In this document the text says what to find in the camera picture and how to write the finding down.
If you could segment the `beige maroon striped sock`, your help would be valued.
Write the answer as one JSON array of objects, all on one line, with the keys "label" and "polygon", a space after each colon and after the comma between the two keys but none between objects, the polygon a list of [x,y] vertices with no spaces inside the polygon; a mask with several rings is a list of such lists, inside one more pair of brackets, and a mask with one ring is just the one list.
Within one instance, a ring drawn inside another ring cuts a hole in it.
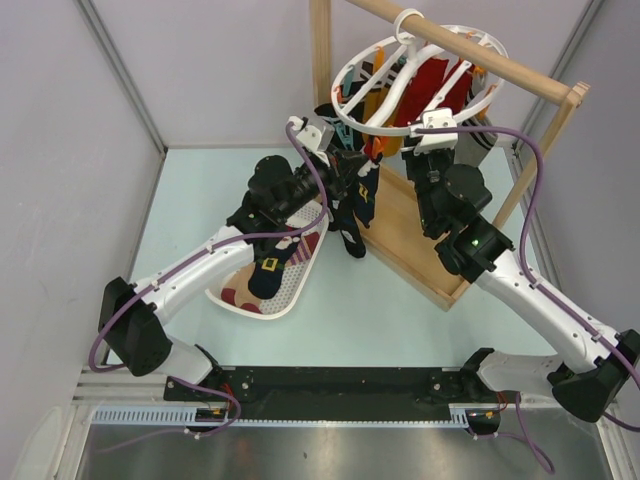
[{"label": "beige maroon striped sock", "polygon": [[249,280],[253,276],[254,269],[255,265],[250,263],[238,270],[221,290],[220,298],[241,310],[261,314],[262,300],[249,290]]}]

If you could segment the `wooden hanger stand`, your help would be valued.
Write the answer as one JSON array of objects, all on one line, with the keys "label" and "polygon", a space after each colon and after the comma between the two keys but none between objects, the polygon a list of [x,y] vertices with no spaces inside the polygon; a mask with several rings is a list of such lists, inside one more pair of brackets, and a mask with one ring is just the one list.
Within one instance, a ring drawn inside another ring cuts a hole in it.
[{"label": "wooden hanger stand", "polygon": [[[439,25],[414,9],[386,1],[361,8],[389,22],[390,36],[362,50],[340,71],[331,69],[331,5],[310,5],[314,94],[321,116],[338,135],[354,134],[356,176],[334,217],[398,273],[443,309],[496,273],[498,261],[516,263],[524,241],[503,226],[524,196],[541,185],[545,156],[581,105],[588,86],[565,85],[518,63],[490,33]],[[462,136],[505,137],[485,123],[505,83],[557,106],[534,153],[492,220],[483,209],[492,196],[481,171],[460,161]],[[371,186],[368,176],[376,176]]]}]

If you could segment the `red patterned sock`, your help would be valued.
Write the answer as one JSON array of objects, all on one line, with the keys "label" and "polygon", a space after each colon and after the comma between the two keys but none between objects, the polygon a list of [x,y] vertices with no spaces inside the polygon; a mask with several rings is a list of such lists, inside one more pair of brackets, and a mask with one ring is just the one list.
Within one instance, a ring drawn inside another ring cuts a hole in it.
[{"label": "red patterned sock", "polygon": [[459,60],[455,68],[446,76],[443,87],[444,96],[438,108],[449,108],[454,114],[459,113],[466,105],[467,95],[473,82],[473,64]]}]

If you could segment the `white round clip hanger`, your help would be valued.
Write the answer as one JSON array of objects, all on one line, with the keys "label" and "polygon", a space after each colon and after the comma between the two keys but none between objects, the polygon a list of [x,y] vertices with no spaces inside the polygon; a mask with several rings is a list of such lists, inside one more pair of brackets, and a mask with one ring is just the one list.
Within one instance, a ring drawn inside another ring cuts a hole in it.
[{"label": "white round clip hanger", "polygon": [[393,34],[354,56],[337,74],[330,101],[347,126],[368,136],[415,136],[420,129],[453,128],[484,113],[505,80],[434,40],[419,39],[405,23],[424,15],[402,9]]}]

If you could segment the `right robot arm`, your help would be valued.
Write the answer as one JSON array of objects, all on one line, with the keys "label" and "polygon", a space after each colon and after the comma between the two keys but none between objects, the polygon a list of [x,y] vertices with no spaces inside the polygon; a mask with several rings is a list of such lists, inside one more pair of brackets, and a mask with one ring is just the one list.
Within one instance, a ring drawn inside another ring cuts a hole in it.
[{"label": "right robot arm", "polygon": [[534,394],[581,420],[603,417],[639,359],[638,332],[598,321],[517,257],[513,242],[481,214],[492,194],[478,168],[456,163],[451,149],[405,148],[402,158],[423,234],[435,240],[445,270],[500,300],[554,350],[531,356],[480,349],[464,365],[463,393],[473,401],[498,391]]}]

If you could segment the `white laundry basket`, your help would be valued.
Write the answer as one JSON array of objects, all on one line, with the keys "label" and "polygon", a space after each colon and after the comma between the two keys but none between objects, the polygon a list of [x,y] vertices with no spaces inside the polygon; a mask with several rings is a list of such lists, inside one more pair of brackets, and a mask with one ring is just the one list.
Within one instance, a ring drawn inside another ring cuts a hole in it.
[{"label": "white laundry basket", "polygon": [[291,232],[305,227],[310,223],[314,225],[312,228],[299,235],[288,234],[288,236],[299,236],[301,239],[302,235],[317,231],[320,234],[320,241],[317,245],[313,258],[305,263],[292,267],[286,266],[282,283],[277,294],[271,299],[262,300],[260,305],[261,314],[241,310],[235,306],[225,303],[220,298],[221,290],[224,288],[225,284],[241,268],[211,284],[205,291],[208,299],[214,304],[232,313],[256,320],[275,320],[288,313],[295,305],[318,256],[320,246],[322,245],[325,234],[328,230],[328,218],[322,214],[322,204],[317,200],[311,200],[289,217],[285,224],[286,230]]}]

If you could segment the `grey striped sock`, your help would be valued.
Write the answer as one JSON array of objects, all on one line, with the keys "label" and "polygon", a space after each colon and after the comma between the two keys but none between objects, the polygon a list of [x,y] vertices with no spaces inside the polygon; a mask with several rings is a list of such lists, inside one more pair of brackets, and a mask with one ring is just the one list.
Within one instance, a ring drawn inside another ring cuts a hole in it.
[{"label": "grey striped sock", "polygon": [[479,167],[495,146],[498,134],[495,132],[462,132],[454,148],[454,162]]}]

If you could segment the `navy santa sock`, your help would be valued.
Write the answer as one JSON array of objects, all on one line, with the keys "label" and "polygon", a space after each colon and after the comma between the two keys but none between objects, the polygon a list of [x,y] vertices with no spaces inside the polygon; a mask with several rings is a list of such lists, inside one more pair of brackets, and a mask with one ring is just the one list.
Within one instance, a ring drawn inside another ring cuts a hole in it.
[{"label": "navy santa sock", "polygon": [[261,300],[273,298],[280,289],[287,262],[298,248],[299,236],[282,238],[264,257],[255,262],[248,282],[251,294]]},{"label": "navy santa sock", "polygon": [[365,228],[375,217],[376,194],[379,186],[379,164],[368,160],[358,171],[354,183],[354,214]]}]

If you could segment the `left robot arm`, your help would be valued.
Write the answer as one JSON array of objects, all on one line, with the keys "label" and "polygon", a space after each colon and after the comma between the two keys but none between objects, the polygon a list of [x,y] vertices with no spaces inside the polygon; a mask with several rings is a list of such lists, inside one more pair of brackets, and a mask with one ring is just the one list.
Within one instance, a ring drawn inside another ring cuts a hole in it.
[{"label": "left robot arm", "polygon": [[303,163],[297,168],[280,155],[259,160],[240,207],[185,258],[136,283],[117,277],[106,285],[98,339],[119,358],[120,367],[135,377],[158,372],[183,379],[202,400],[219,392],[221,376],[213,357],[198,345],[170,337],[165,326],[195,296],[257,260],[271,271],[282,268],[286,261],[277,244],[321,220],[294,227],[293,218],[319,195],[345,196],[366,162],[360,152],[333,146],[300,152]]}]

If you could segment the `mustard brown striped sock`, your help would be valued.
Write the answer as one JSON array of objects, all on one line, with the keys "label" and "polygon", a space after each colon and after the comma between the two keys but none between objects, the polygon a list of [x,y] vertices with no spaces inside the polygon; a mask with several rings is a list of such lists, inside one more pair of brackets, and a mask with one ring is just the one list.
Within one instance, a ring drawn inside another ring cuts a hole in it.
[{"label": "mustard brown striped sock", "polygon": [[[377,84],[373,87],[369,93],[364,98],[364,110],[362,114],[362,123],[366,123],[369,118],[375,113],[375,111],[379,108],[380,104],[386,98],[388,94],[388,90],[392,85],[395,77],[404,66],[406,58],[401,57],[387,72],[387,76],[385,77],[385,83]],[[400,148],[402,143],[402,139],[399,137],[382,137],[381,142],[384,145],[384,149],[382,150],[382,156],[384,158],[391,157],[395,155]]]}]

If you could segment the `black sock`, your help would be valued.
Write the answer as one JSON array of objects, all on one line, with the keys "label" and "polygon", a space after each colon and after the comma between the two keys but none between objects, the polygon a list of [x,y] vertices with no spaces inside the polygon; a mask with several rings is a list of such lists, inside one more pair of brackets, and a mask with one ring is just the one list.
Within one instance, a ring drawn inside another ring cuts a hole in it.
[{"label": "black sock", "polygon": [[330,102],[316,106],[314,113],[324,122],[331,125],[334,130],[337,130],[338,126],[343,124]]},{"label": "black sock", "polygon": [[363,258],[366,246],[356,223],[353,202],[348,198],[334,199],[331,201],[331,213],[333,220],[329,229],[340,233],[345,249],[352,257]]}]

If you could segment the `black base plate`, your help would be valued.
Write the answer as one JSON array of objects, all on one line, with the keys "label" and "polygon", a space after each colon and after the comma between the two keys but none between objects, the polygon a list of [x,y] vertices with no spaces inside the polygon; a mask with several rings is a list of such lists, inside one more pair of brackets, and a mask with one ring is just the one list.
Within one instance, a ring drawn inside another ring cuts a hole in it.
[{"label": "black base plate", "polygon": [[241,418],[257,421],[450,420],[455,404],[497,411],[515,401],[469,370],[442,367],[220,367],[202,386],[232,394]]}]

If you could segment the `orange clip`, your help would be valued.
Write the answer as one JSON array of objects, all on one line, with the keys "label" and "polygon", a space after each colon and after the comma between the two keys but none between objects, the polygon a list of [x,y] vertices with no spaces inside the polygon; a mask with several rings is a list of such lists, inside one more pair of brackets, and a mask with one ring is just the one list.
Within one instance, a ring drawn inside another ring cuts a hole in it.
[{"label": "orange clip", "polygon": [[383,157],[384,148],[385,139],[372,136],[368,140],[367,146],[365,148],[365,153],[368,155],[371,161],[378,163]]}]

